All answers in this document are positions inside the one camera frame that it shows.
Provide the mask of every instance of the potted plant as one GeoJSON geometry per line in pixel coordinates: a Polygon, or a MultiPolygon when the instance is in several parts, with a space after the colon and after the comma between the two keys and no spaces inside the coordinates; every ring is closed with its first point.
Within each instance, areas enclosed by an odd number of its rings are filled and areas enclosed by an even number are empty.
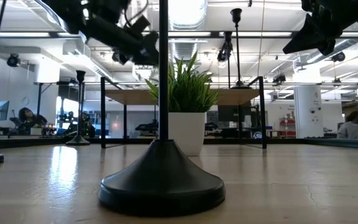
{"type": "MultiPolygon", "coordinates": [[[[205,113],[218,101],[218,91],[211,90],[212,74],[194,68],[197,53],[185,62],[172,61],[168,69],[169,138],[176,140],[187,156],[198,156],[204,143],[205,113]]],[[[146,80],[150,93],[158,101],[158,87],[146,80]]]]}
{"type": "Polygon", "coordinates": [[[30,129],[30,135],[42,135],[42,127],[39,124],[35,124],[30,129]]]}

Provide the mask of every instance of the person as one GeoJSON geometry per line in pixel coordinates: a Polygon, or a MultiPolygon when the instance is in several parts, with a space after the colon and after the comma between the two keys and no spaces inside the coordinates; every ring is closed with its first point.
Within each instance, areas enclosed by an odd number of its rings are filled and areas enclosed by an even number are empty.
{"type": "Polygon", "coordinates": [[[46,125],[48,121],[42,115],[35,115],[28,108],[22,108],[19,110],[19,119],[23,123],[30,123],[30,128],[38,124],[39,126],[46,125]]]}
{"type": "Polygon", "coordinates": [[[337,133],[338,139],[358,139],[358,111],[353,111],[337,133]]]}

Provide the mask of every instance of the wood table top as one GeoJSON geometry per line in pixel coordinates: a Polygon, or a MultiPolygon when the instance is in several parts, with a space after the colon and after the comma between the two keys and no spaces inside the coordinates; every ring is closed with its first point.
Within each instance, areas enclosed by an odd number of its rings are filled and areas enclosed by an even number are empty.
{"type": "MultiPolygon", "coordinates": [[[[259,90],[221,89],[216,105],[243,105],[259,96],[259,90]]],[[[148,90],[106,90],[106,96],[123,105],[154,105],[155,101],[148,90]]]]}

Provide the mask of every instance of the green plant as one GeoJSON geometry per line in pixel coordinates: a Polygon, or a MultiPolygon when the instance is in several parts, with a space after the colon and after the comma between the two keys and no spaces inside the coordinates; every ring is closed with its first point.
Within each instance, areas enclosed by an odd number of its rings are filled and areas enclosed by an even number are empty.
{"type": "MultiPolygon", "coordinates": [[[[198,72],[193,68],[197,53],[187,63],[177,60],[176,67],[172,61],[168,69],[168,110],[176,113],[205,113],[218,101],[218,91],[211,90],[208,80],[212,75],[208,71],[198,72]]],[[[146,80],[150,94],[158,101],[158,87],[146,80]]]]}

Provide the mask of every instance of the table surface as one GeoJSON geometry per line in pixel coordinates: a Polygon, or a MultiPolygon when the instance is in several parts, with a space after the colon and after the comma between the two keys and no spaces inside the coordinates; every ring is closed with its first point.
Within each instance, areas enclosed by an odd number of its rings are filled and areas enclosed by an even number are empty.
{"type": "Polygon", "coordinates": [[[226,185],[226,201],[207,212],[139,218],[101,207],[100,181],[148,148],[0,149],[0,224],[358,223],[358,149],[314,145],[204,146],[190,159],[226,185]]]}
{"type": "MultiPolygon", "coordinates": [[[[218,92],[219,100],[216,105],[243,105],[259,96],[259,90],[253,89],[221,89],[218,92]]],[[[154,105],[156,103],[148,90],[106,90],[106,96],[123,105],[154,105]]]]}

